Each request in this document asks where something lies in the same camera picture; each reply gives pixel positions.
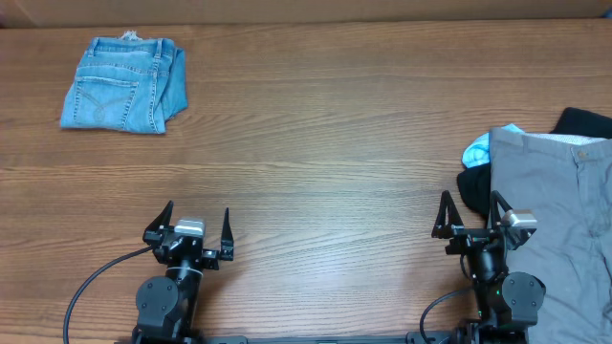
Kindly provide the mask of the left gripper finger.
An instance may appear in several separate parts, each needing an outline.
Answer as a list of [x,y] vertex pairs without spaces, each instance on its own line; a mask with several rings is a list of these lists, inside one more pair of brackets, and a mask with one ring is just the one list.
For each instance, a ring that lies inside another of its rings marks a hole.
[[167,228],[172,217],[173,206],[174,203],[169,201],[162,212],[152,221],[149,226],[146,227],[144,233],[155,233],[161,229]]
[[227,207],[221,233],[220,259],[232,261],[234,257],[234,239],[230,228],[230,209]]

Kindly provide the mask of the grey shorts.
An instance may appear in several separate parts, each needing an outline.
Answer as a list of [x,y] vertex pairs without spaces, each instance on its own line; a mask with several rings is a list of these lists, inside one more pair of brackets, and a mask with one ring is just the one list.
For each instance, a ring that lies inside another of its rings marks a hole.
[[508,258],[547,289],[530,341],[610,342],[610,140],[496,128],[490,154],[492,189],[537,220]]

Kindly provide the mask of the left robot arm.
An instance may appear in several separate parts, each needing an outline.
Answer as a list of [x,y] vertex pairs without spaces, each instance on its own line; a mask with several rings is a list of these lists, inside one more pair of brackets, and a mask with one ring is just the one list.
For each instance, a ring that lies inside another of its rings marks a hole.
[[204,247],[205,222],[182,218],[172,225],[172,209],[169,202],[143,232],[143,241],[165,266],[165,273],[147,279],[137,291],[138,319],[132,343],[202,343],[203,336],[192,329],[192,322],[204,271],[218,270],[222,261],[234,256],[228,210],[220,247],[208,249]]

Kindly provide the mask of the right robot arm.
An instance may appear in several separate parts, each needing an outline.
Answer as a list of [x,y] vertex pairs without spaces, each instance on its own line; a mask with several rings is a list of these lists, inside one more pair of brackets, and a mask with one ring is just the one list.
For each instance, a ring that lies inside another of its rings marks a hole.
[[465,227],[448,191],[441,194],[431,236],[448,241],[447,255],[458,255],[470,286],[433,301],[422,313],[421,337],[427,314],[452,297],[471,292],[478,310],[476,319],[461,321],[444,343],[527,343],[528,330],[535,326],[546,287],[532,274],[511,272],[508,253],[518,249],[536,232],[537,220],[530,210],[512,208],[494,190],[490,196],[489,222],[484,228]]

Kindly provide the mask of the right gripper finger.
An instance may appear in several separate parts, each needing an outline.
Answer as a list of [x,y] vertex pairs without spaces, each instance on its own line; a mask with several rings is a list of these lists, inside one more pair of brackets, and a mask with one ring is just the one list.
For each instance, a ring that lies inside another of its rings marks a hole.
[[501,222],[503,215],[513,208],[506,202],[503,196],[494,190],[490,195],[490,212],[488,218],[488,224],[491,227],[497,227]]
[[452,238],[464,229],[464,223],[448,190],[441,194],[440,204],[433,229],[432,238]]

